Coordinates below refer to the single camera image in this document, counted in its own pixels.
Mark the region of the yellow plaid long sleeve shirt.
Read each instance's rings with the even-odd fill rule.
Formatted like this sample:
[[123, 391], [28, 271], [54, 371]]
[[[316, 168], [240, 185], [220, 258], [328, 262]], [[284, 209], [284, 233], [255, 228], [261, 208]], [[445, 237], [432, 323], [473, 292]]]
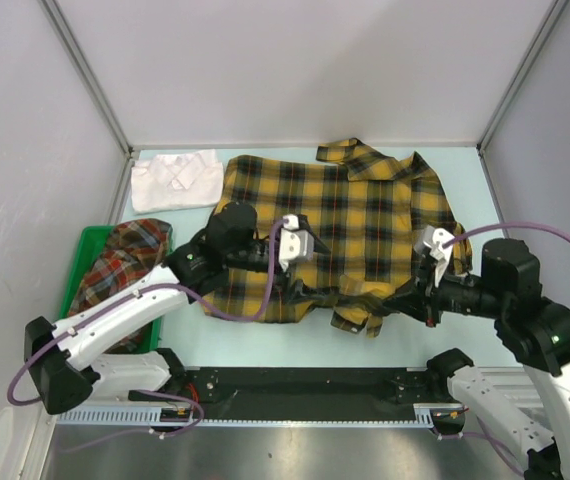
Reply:
[[384, 298], [410, 279], [426, 226], [464, 231], [419, 153], [398, 160], [356, 138], [319, 146], [313, 164], [232, 158], [215, 209], [230, 202], [256, 210], [259, 236], [286, 214], [306, 215], [330, 252], [294, 266], [291, 279], [329, 295]]

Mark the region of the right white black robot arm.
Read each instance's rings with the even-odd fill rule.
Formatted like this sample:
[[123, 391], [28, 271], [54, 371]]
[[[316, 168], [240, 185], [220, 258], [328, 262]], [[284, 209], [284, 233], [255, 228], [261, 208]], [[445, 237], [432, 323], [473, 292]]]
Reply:
[[470, 408], [483, 434], [500, 454], [511, 453], [525, 478], [570, 479], [570, 309], [543, 296], [539, 276], [539, 259], [521, 240], [486, 242], [478, 276], [440, 272], [425, 249], [412, 278], [383, 305], [429, 327], [444, 312], [492, 320], [535, 387], [549, 424], [527, 416], [457, 348], [428, 361], [427, 391]]

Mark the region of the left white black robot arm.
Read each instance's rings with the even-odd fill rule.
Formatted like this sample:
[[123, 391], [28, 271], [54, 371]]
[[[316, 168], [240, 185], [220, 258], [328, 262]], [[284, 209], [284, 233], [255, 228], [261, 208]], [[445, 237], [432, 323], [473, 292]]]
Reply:
[[189, 242], [176, 248], [133, 285], [98, 305], [55, 323], [39, 316], [24, 330], [24, 364], [37, 402], [51, 415], [66, 413], [92, 397], [117, 397], [139, 391], [172, 400], [186, 387], [178, 358], [168, 349], [111, 355], [118, 341], [165, 314], [227, 285], [232, 269], [264, 273], [263, 298], [252, 315], [232, 315], [212, 304], [222, 319], [253, 322], [263, 315], [278, 276], [329, 248], [303, 214], [277, 220], [267, 237], [258, 235], [256, 210], [232, 202], [213, 214]]

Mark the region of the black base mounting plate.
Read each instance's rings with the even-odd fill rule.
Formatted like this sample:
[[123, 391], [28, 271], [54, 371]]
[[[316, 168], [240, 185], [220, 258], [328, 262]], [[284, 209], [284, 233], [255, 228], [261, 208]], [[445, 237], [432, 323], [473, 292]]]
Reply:
[[207, 420], [374, 422], [410, 420], [416, 404], [452, 404], [427, 370], [201, 367], [161, 388], [195, 395]]

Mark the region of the white folded shirt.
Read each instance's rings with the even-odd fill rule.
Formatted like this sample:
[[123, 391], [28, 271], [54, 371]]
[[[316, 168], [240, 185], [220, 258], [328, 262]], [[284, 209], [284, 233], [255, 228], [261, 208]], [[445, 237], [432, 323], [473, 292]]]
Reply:
[[225, 167], [214, 149], [158, 154], [131, 170], [131, 202], [137, 214], [215, 206]]

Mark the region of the aluminium front frame rail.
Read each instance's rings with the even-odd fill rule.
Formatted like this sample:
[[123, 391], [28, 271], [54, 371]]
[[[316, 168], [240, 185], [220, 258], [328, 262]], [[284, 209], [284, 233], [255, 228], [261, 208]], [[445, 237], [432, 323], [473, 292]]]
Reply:
[[[430, 359], [423, 370], [433, 373], [449, 393], [456, 376], [474, 368], [462, 351], [453, 349]], [[188, 370], [175, 358], [155, 353], [143, 356], [107, 356], [94, 367], [78, 371], [67, 363], [56, 367], [33, 367], [30, 375], [40, 398], [51, 414], [68, 412], [88, 400], [131, 402], [197, 402], [196, 396], [171, 395], [161, 388]]]

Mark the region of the right aluminium corner post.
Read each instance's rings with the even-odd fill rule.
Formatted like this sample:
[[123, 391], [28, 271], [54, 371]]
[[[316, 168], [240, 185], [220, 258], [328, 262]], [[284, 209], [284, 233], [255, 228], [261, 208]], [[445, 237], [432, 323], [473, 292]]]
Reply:
[[567, 9], [568, 4], [568, 0], [554, 0], [551, 2], [476, 144], [476, 149], [480, 156], [485, 155], [504, 117], [533, 70], [538, 58], [542, 54], [552, 33]]

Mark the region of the aluminium corner post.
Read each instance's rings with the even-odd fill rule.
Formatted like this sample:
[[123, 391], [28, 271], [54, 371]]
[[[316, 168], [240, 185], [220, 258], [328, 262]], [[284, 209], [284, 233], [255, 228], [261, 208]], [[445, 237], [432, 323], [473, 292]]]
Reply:
[[485, 155], [504, 117], [533, 70], [538, 58], [542, 54], [552, 33], [567, 9], [568, 4], [568, 0], [554, 0], [551, 2], [476, 144], [476, 149], [480, 156]]
[[61, 42], [108, 132], [121, 153], [129, 159], [133, 148], [62, 7], [55, 0], [40, 0], [38, 4]]

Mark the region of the left aluminium corner post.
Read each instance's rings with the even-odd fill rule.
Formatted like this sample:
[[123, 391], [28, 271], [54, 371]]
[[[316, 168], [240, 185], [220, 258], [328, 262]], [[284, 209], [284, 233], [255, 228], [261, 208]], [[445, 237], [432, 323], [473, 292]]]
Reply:
[[108, 132], [121, 153], [129, 159], [133, 148], [62, 7], [55, 0], [40, 0], [38, 4], [61, 42]]

